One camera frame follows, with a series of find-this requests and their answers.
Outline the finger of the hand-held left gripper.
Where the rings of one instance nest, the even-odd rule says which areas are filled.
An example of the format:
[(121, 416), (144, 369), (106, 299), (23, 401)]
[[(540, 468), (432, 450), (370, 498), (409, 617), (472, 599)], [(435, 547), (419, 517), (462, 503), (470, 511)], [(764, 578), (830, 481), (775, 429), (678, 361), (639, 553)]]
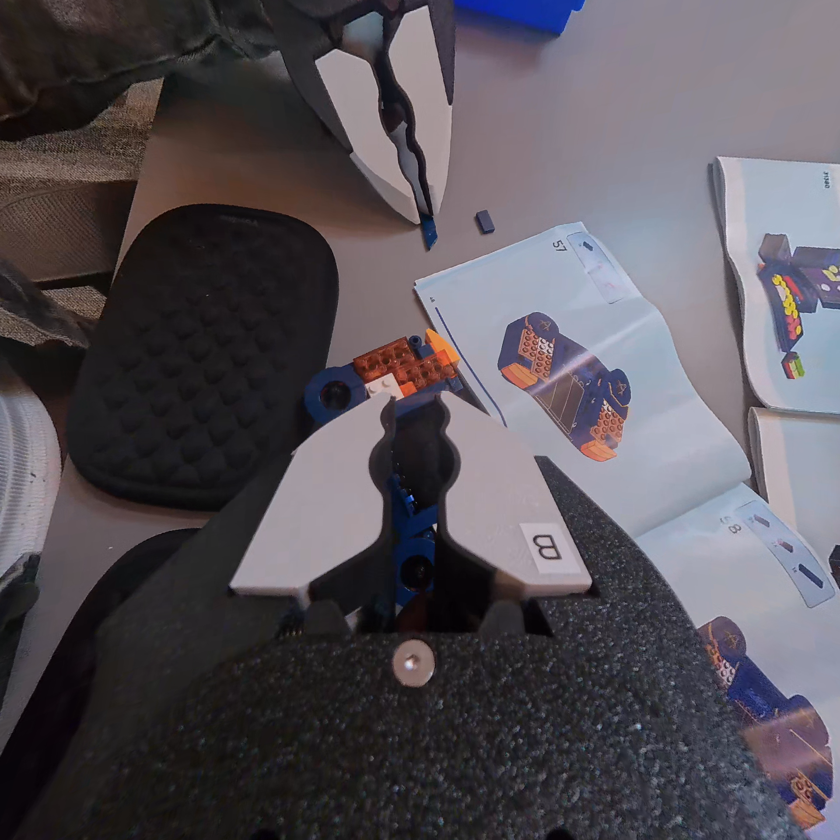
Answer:
[(419, 224), (424, 199), (417, 159), (407, 144), (407, 124), (401, 119), (395, 129), (385, 128), (373, 68), (340, 49), (317, 59), (316, 67), (350, 141), (352, 162), (392, 209)]
[(405, 217), (433, 217), (448, 179), (454, 99), (454, 41), (438, 37), (431, 19), (393, 19), (385, 25), (384, 124), (397, 147), (397, 184), (408, 190)]

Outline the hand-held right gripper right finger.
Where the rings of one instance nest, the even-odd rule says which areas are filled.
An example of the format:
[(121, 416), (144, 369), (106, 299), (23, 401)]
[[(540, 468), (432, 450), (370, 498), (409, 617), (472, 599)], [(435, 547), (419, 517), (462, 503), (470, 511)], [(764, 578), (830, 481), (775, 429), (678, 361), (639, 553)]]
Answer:
[(437, 402), (454, 458), (438, 504), (440, 570), (478, 599), (587, 592), (592, 576), (530, 448), (456, 395)]

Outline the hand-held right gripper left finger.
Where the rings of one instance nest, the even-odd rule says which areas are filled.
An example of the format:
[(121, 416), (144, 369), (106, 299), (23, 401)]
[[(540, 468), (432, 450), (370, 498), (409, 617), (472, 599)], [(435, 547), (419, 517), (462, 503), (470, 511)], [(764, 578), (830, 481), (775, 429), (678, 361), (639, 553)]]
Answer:
[(357, 610), (391, 597), (396, 399), (376, 395), (298, 447), (230, 581), (239, 595)]

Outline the thick instruction booklet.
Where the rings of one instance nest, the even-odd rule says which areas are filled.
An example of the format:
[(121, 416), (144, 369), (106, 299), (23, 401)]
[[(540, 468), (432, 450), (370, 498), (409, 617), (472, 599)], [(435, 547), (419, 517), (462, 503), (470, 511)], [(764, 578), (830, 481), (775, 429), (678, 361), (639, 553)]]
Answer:
[(795, 823), (838, 838), (838, 587), (749, 487), (665, 320), (581, 223), (416, 282), (489, 415), (646, 552)]

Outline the dark blue orange brick model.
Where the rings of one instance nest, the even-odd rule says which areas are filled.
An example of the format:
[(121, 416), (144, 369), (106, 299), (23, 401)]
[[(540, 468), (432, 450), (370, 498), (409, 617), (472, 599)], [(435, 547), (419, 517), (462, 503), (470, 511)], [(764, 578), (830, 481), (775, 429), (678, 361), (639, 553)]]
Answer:
[(390, 572), (383, 597), (362, 609), (364, 631), (426, 631), (434, 624), (438, 498), (452, 458), (438, 438), (436, 396), (457, 394), (459, 357), (433, 330), (367, 351), (315, 374), (303, 405), (320, 428), (379, 394), (393, 397), (395, 435), (385, 487), (390, 505)]

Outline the person's left forearm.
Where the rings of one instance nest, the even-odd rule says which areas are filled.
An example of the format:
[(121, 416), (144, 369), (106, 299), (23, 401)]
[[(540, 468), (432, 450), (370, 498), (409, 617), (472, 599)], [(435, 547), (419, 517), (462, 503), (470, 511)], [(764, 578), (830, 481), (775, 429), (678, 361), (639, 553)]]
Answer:
[(2, 1), (1, 139), (76, 130), (135, 83), (277, 48), (262, 2)]

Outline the blue plastic bin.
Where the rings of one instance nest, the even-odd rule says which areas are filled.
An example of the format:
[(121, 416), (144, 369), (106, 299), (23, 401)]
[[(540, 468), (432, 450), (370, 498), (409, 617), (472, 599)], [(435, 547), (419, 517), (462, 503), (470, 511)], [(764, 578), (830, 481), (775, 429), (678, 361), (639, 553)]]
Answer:
[(561, 35), (572, 14), (580, 12), (585, 1), (454, 1), (454, 4), (540, 32)]

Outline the black wrist rest pad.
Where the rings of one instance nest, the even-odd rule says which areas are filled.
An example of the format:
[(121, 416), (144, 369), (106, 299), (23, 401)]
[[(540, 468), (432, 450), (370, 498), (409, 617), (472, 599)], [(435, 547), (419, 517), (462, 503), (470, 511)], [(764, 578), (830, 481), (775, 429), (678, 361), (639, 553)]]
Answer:
[(70, 622), (2, 752), (2, 786), (47, 779), (79, 727), (97, 668), (96, 634), (184, 542), (185, 528), (155, 535), (126, 552), (102, 576)]
[(114, 497), (220, 510), (306, 437), (339, 292), (328, 241), (295, 217), (205, 203), (154, 218), (80, 368), (72, 465)]

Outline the arcade cover instruction booklet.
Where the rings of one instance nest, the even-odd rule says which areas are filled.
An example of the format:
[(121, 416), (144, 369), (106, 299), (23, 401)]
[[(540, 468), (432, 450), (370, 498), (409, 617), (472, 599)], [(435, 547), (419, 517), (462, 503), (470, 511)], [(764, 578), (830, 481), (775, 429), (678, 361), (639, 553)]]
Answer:
[(838, 416), (753, 407), (748, 426), (760, 493), (828, 561), (839, 544)]

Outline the computer cover instruction booklet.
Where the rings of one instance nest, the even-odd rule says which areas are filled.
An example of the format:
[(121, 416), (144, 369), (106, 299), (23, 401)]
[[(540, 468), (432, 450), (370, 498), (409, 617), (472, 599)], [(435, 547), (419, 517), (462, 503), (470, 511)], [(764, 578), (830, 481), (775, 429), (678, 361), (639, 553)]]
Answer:
[(720, 156), (711, 169), (754, 394), (838, 416), (838, 165)]

